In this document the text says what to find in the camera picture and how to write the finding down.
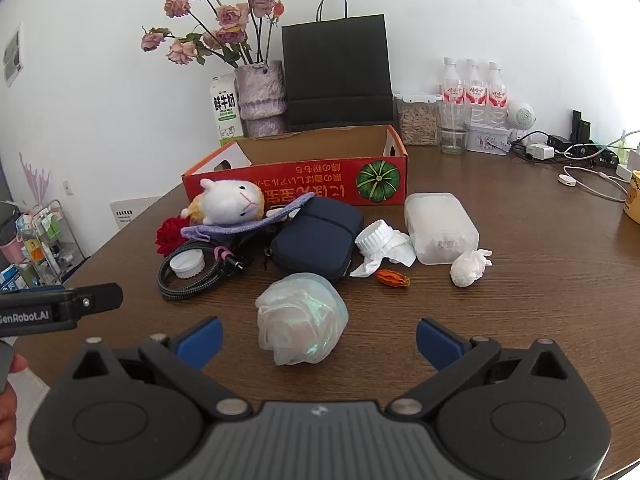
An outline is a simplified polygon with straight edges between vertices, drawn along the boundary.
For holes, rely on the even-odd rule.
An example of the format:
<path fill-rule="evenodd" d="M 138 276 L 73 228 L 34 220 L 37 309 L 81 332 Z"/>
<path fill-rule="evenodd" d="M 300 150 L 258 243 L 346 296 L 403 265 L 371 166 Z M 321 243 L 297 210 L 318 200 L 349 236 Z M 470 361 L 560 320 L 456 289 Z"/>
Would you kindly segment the person left hand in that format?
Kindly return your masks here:
<path fill-rule="evenodd" d="M 0 458 L 9 463 L 15 453 L 17 396 L 10 385 L 0 396 Z"/>

